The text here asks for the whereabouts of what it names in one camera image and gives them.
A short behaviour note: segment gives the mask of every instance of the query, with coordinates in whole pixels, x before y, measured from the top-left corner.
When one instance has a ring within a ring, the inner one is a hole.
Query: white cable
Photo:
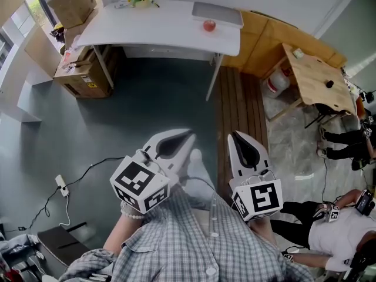
[[[66,215],[68,217],[69,223],[59,223],[59,227],[71,225],[71,219],[69,218],[69,214],[68,214],[68,205],[69,205],[69,195],[66,196],[66,207],[65,207],[65,211],[66,211]]]
[[[37,268],[37,269],[38,269],[43,275],[46,275],[46,276],[47,276],[47,274],[45,273],[45,271],[42,270],[41,268],[39,268],[39,266],[34,262],[34,260],[32,260],[30,257],[29,257],[29,260],[30,260],[31,262],[33,262],[33,264],[35,264],[36,268]]]

